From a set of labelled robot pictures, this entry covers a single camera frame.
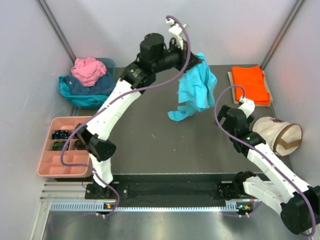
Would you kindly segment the light blue t shirt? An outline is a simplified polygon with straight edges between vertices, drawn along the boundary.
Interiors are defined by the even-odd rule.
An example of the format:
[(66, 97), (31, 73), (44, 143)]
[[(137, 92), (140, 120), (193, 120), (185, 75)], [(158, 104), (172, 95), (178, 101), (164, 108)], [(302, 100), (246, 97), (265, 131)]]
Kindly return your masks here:
[(214, 90), (217, 77), (211, 72), (202, 52), (196, 54), (201, 63), (191, 68), (179, 80), (177, 110), (167, 113), (169, 119), (180, 122), (197, 112), (203, 112), (215, 106)]

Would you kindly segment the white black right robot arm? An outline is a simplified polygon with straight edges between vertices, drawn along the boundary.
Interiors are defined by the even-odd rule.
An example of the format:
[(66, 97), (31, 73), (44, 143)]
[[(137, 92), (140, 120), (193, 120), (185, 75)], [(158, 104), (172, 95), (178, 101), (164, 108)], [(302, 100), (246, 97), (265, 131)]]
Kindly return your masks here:
[(320, 223), (320, 187), (311, 186), (292, 172), (256, 132), (250, 130), (253, 103), (238, 108), (223, 105), (214, 111), (215, 123), (229, 137), (235, 150), (255, 164), (272, 182), (257, 174), (240, 172), (233, 181), (239, 198), (253, 196), (275, 211), (285, 227), (295, 235), (313, 237)]

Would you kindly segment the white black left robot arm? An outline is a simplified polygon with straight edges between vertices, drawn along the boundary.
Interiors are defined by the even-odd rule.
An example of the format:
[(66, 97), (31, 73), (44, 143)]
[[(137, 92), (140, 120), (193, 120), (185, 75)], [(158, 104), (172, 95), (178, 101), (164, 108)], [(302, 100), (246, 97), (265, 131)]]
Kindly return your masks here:
[(153, 85), (158, 73), (175, 68), (181, 76), (201, 62), (191, 52), (187, 36), (175, 35), (169, 44), (159, 33), (144, 37), (136, 59), (124, 69), (99, 111), (87, 123), (77, 126), (76, 136), (85, 145), (93, 167), (90, 195), (106, 199), (113, 194), (111, 158), (117, 147), (109, 136), (129, 106)]

